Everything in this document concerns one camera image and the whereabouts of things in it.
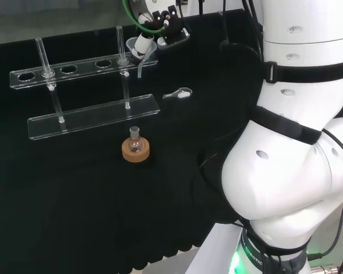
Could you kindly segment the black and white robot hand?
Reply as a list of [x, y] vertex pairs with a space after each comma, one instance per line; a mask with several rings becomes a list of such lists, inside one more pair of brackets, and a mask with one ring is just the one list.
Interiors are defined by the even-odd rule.
[[123, 1], [123, 7], [138, 29], [139, 36], [131, 49], [133, 62], [146, 60], [152, 44], [160, 50], [185, 43], [190, 30], [185, 23], [182, 5], [186, 1]]

